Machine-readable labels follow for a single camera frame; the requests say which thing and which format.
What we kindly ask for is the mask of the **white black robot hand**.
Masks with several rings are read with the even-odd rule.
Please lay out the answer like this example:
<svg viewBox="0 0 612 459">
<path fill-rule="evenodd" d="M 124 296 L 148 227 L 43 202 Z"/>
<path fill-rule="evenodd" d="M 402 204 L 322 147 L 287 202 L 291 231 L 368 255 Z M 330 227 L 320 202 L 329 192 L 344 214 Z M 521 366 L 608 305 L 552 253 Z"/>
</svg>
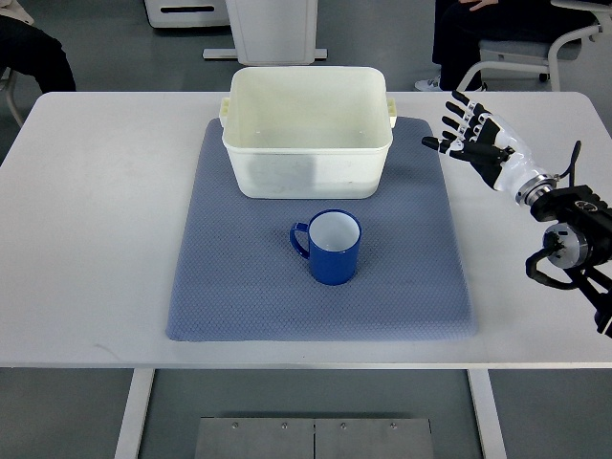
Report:
<svg viewBox="0 0 612 459">
<path fill-rule="evenodd" d="M 422 138 L 422 144 L 471 164 L 492 189 L 511 194 L 520 203 L 553 176 L 536 165 L 531 148 L 498 115 L 481 103 L 454 91 L 442 117 L 448 128 L 441 139 Z"/>
</svg>

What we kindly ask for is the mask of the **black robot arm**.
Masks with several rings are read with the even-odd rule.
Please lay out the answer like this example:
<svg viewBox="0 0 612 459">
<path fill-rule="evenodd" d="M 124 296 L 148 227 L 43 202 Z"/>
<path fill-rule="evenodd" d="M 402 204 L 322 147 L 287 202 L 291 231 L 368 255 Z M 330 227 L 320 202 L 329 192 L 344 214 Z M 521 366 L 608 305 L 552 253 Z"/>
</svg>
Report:
<svg viewBox="0 0 612 459">
<path fill-rule="evenodd" d="M 611 207 L 589 186 L 577 186 L 576 142 L 570 164 L 561 174 L 529 182 L 518 193 L 539 222 L 552 221 L 542 248 L 527 258 L 526 275 L 558 290 L 580 290 L 595 308 L 597 331 L 611 336 L 611 278 L 598 270 L 611 260 Z"/>
</svg>

